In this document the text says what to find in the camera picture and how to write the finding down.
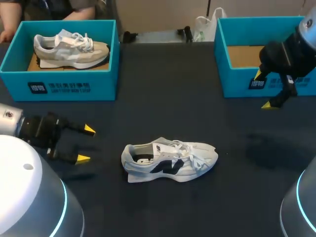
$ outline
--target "glowing blue ring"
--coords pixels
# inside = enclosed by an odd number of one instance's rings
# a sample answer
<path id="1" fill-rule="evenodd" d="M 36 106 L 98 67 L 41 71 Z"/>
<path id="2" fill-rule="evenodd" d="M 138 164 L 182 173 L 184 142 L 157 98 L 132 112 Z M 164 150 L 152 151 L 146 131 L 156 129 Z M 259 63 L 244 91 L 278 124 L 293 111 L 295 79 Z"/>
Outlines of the glowing blue ring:
<path id="1" fill-rule="evenodd" d="M 63 222 L 64 220 L 64 217 L 65 217 L 65 213 L 66 213 L 66 209 L 67 209 L 67 192 L 66 192 L 66 187 L 63 183 L 63 181 L 61 181 L 62 185 L 63 185 L 63 188 L 64 188 L 64 193 L 65 193 L 65 203 L 64 203 L 64 209 L 63 209 L 63 212 L 61 213 L 61 217 L 57 223 L 57 226 L 55 227 L 54 231 L 50 234 L 49 237 L 54 237 L 55 234 L 57 233 L 61 223 Z"/>
<path id="2" fill-rule="evenodd" d="M 305 214 L 305 212 L 304 212 L 304 210 L 303 210 L 303 208 L 302 208 L 302 205 L 301 205 L 301 202 L 300 202 L 300 198 L 299 198 L 299 196 L 298 196 L 298 186 L 299 186 L 299 184 L 300 184 L 300 180 L 301 180 L 302 175 L 304 174 L 304 172 L 305 172 L 305 171 L 303 171 L 303 173 L 301 174 L 301 176 L 299 177 L 299 179 L 298 179 L 298 181 L 297 181 L 297 186 L 296 186 L 296 198 L 297 198 L 298 206 L 300 207 L 300 210 L 301 210 L 301 213 L 302 213 L 304 219 L 305 219 L 306 222 L 309 224 L 309 226 L 312 228 L 312 230 L 313 230 L 314 232 L 316 232 L 316 228 L 312 225 L 312 223 L 311 223 L 311 222 L 309 221 L 309 219 L 307 218 L 307 216 L 306 216 L 306 214 Z"/>

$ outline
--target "wall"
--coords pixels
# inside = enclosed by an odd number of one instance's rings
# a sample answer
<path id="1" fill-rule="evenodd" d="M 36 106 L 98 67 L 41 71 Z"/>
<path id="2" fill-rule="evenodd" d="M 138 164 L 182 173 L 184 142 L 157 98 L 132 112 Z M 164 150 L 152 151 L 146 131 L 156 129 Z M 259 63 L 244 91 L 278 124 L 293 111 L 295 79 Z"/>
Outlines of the wall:
<path id="1" fill-rule="evenodd" d="M 205 16 L 208 0 L 114 0 L 122 31 L 133 33 L 194 27 L 195 18 Z M 210 17 L 222 7 L 228 16 L 305 15 L 316 0 L 211 0 Z"/>

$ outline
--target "hand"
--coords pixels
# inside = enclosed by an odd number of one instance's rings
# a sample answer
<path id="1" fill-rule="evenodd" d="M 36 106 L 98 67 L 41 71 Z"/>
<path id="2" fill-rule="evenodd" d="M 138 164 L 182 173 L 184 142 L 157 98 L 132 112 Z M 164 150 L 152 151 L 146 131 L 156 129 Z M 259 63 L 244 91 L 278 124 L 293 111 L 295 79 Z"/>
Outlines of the hand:
<path id="1" fill-rule="evenodd" d="M 15 35 L 15 31 L 13 30 L 4 30 L 0 35 L 0 43 L 2 42 L 11 42 Z"/>

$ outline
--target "cable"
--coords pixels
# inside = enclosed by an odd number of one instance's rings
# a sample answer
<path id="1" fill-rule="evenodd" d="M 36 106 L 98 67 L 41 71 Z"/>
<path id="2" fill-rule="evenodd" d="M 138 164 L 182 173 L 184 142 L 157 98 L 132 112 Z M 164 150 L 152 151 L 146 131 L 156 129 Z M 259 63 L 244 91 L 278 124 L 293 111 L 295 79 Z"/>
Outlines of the cable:
<path id="1" fill-rule="evenodd" d="M 304 8 L 304 6 L 305 6 L 305 3 L 306 3 L 306 0 L 304 0 L 304 2 L 303 2 L 303 5 L 302 5 L 301 10 L 300 10 L 300 13 L 298 14 L 299 16 L 301 15 L 301 13 L 302 13 L 302 11 L 303 11 L 303 8 Z"/>
<path id="2" fill-rule="evenodd" d="M 208 18 L 208 16 L 209 16 L 209 9 L 210 9 L 210 7 L 211 7 L 211 0 L 208 0 L 206 18 Z"/>

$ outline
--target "plastic bag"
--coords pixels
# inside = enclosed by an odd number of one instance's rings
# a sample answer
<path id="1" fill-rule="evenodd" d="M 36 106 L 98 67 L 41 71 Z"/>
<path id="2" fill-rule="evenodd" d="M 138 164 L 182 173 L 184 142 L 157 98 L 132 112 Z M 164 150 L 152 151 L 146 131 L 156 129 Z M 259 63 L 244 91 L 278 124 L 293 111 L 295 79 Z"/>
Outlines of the plastic bag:
<path id="1" fill-rule="evenodd" d="M 216 17 L 216 12 L 221 11 L 221 16 Z M 226 18 L 227 15 L 223 8 L 218 7 L 215 9 L 212 19 L 209 20 L 203 16 L 199 16 L 196 19 L 196 25 L 194 29 L 194 42 L 202 42 L 202 41 L 214 41 L 216 25 L 218 18 Z"/>

